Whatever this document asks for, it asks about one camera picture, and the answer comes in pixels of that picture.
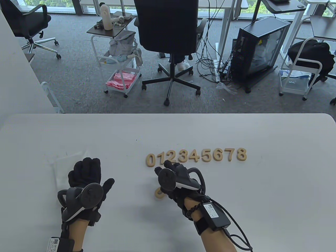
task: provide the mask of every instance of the white wall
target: white wall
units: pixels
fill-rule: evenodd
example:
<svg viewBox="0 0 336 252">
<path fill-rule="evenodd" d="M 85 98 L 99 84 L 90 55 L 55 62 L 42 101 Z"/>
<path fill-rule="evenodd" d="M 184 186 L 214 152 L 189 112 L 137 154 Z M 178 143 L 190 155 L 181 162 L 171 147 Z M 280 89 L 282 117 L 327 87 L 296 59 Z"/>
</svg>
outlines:
<svg viewBox="0 0 336 252">
<path fill-rule="evenodd" d="M 0 127 L 10 114 L 55 113 L 0 11 Z"/>
</svg>

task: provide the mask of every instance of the sticker label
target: sticker label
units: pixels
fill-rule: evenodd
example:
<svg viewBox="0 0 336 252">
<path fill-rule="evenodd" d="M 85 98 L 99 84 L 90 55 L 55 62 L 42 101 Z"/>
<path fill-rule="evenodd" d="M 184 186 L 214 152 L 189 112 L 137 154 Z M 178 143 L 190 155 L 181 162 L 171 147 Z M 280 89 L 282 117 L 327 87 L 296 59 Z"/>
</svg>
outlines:
<svg viewBox="0 0 336 252">
<path fill-rule="evenodd" d="M 58 245 L 59 245 L 59 238 L 50 238 L 47 252 L 57 252 Z"/>
<path fill-rule="evenodd" d="M 218 218 L 218 214 L 216 213 L 216 210 L 213 208 L 213 206 L 211 204 L 206 204 L 203 205 L 205 210 L 207 210 L 209 216 L 213 219 L 213 218 Z"/>
</svg>

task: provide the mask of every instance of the computer case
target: computer case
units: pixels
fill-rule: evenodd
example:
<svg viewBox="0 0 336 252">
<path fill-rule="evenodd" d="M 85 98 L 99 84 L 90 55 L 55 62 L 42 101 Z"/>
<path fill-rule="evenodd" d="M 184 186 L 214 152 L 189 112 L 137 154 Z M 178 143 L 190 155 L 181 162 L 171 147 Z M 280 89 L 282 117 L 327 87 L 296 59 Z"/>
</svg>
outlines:
<svg viewBox="0 0 336 252">
<path fill-rule="evenodd" d="M 240 28 L 232 49 L 232 80 L 243 84 L 273 68 L 289 26 L 285 20 L 267 17 Z"/>
</svg>

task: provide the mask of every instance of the hand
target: hand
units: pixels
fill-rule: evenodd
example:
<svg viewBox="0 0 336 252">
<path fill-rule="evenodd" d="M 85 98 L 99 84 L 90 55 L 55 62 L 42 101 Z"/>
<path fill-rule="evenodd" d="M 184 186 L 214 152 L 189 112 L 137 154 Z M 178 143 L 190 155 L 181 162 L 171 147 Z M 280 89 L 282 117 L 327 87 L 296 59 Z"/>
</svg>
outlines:
<svg viewBox="0 0 336 252">
<path fill-rule="evenodd" d="M 166 160 L 163 165 L 164 165 L 165 168 L 168 168 L 168 169 L 176 172 L 176 167 L 179 166 L 179 165 L 182 165 L 182 164 L 180 164 L 180 163 L 172 164 L 169 160 Z M 155 168 L 155 173 L 157 175 L 159 175 L 159 172 L 161 170 L 162 170 L 161 167 L 156 167 Z M 186 189 L 186 188 L 177 188 L 176 187 L 173 191 L 167 191 L 167 190 L 165 190 L 161 187 L 161 191 L 163 193 L 167 194 L 170 199 L 174 200 L 177 203 L 179 208 L 182 209 L 182 213 L 185 217 L 187 217 L 186 216 L 187 208 L 186 208 L 186 205 L 185 205 L 185 201 L 188 202 L 188 203 L 196 202 L 197 204 L 198 203 L 203 203 L 203 202 L 209 202 L 209 197 L 204 195 L 204 194 L 201 194 L 201 190 L 194 191 L 194 190 L 190 190 L 190 189 Z"/>
<path fill-rule="evenodd" d="M 74 170 L 69 172 L 68 178 L 70 187 L 84 188 L 90 183 L 100 184 L 100 160 L 98 158 L 84 158 L 83 161 L 78 161 L 74 166 Z M 106 199 L 106 194 L 109 192 L 113 184 L 113 178 L 109 178 L 108 180 L 106 180 L 102 186 L 104 190 L 104 195 L 99 204 L 92 209 L 83 210 L 74 219 L 90 220 L 92 212 L 98 212 L 98 209 L 100 208 L 102 202 Z"/>
</svg>

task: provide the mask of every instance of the black office chair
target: black office chair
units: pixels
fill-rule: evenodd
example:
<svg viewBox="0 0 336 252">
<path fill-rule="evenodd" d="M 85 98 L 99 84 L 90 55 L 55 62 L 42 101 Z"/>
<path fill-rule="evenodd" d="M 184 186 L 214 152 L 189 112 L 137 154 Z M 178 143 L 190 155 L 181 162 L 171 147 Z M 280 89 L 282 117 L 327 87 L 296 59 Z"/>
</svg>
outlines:
<svg viewBox="0 0 336 252">
<path fill-rule="evenodd" d="M 29 48 L 28 53 L 31 53 L 33 48 L 38 47 L 56 53 L 57 59 L 61 58 L 61 55 L 56 50 L 41 45 L 52 40 L 54 40 L 55 45 L 58 45 L 56 38 L 33 41 L 33 37 L 36 34 L 40 34 L 40 38 L 43 37 L 42 30 L 48 27 L 48 22 L 51 20 L 51 16 L 47 14 L 46 5 L 39 4 L 29 12 L 21 12 L 11 0 L 0 0 L 0 6 L 14 35 L 28 40 L 28 43 L 22 46 L 21 49 Z M 42 8 L 43 13 L 36 12 L 39 8 Z"/>
<path fill-rule="evenodd" d="M 189 67 L 175 74 L 174 55 L 191 55 L 200 44 L 206 22 L 204 18 L 197 27 L 198 1 L 195 0 L 134 0 L 137 18 L 134 25 L 138 27 L 140 44 L 148 51 L 169 53 L 171 58 L 170 72 L 159 64 L 158 72 L 168 77 L 142 81 L 142 90 L 147 84 L 170 81 L 165 106 L 169 106 L 169 95 L 172 83 L 178 82 L 196 89 L 201 95 L 201 87 L 178 77 L 185 73 L 192 74 Z"/>
</svg>

